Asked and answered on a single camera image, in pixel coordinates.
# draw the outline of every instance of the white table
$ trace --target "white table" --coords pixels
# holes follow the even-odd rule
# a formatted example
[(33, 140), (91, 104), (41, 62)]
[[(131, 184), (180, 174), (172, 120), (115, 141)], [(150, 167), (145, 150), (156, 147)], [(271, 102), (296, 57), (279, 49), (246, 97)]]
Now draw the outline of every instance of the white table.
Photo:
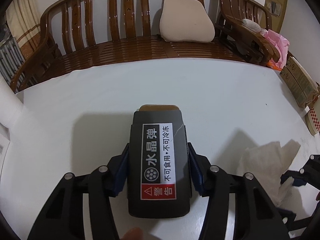
[[(177, 105), (196, 152), (230, 173), (247, 147), (294, 139), (301, 144), (291, 165), (295, 170), (320, 148), (319, 135), (311, 136), (305, 125), (306, 111), (278, 74), (245, 63), (182, 58), (93, 67), (26, 89), (19, 97), (25, 108), (10, 131), (0, 208), (22, 240), (66, 172), (90, 173), (122, 152), (133, 113), (143, 104)], [(298, 218), (311, 215), (316, 194), (311, 186), (294, 189), (284, 207)], [(120, 236), (139, 226), (146, 240), (196, 240), (207, 201), (194, 194), (190, 213), (182, 218), (137, 219), (128, 214), (125, 187), (111, 205)], [(84, 212), (90, 239), (87, 203)], [(227, 239), (232, 227), (230, 215)]]

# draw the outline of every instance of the beige curtain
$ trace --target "beige curtain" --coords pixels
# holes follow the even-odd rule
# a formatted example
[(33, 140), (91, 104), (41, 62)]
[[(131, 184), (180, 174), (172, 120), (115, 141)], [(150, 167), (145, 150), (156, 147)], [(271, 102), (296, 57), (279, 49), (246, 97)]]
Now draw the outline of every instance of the beige curtain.
[(13, 0), (6, 11), (6, 19), (12, 36), (27, 59), (40, 41), (40, 16), (35, 0)]

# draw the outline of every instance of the silver bolt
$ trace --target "silver bolt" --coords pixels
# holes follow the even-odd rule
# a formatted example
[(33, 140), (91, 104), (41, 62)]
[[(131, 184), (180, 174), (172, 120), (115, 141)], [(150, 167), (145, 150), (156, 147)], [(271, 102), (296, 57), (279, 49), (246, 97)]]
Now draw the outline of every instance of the silver bolt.
[(216, 165), (212, 165), (212, 166), (210, 167), (210, 171), (212, 171), (212, 172), (218, 172), (218, 171), (219, 171), (219, 167), (216, 166)]
[(73, 174), (72, 173), (66, 173), (65, 175), (64, 175), (64, 178), (65, 179), (72, 179), (72, 177), (73, 177)]
[(249, 180), (252, 180), (254, 178), (253, 174), (250, 172), (247, 172), (244, 176)]
[(100, 167), (99, 167), (99, 171), (100, 171), (101, 173), (106, 172), (107, 170), (108, 170), (108, 167), (107, 167), (107, 166), (100, 166)]

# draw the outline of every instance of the sticker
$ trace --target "sticker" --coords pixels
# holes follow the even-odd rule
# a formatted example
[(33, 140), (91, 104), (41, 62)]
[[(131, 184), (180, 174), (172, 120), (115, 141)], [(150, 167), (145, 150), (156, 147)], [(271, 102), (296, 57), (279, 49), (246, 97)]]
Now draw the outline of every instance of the sticker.
[(177, 199), (172, 123), (142, 125), (140, 199)]

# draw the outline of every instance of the circular logo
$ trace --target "circular logo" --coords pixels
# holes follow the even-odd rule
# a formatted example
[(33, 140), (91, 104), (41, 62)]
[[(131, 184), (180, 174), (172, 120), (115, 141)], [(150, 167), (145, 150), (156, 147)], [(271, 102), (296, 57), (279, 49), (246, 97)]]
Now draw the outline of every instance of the circular logo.
[(158, 179), (159, 177), (159, 172), (157, 169), (155, 168), (147, 168), (144, 171), (144, 177), (148, 180), (148, 181), (155, 181), (156, 179)]

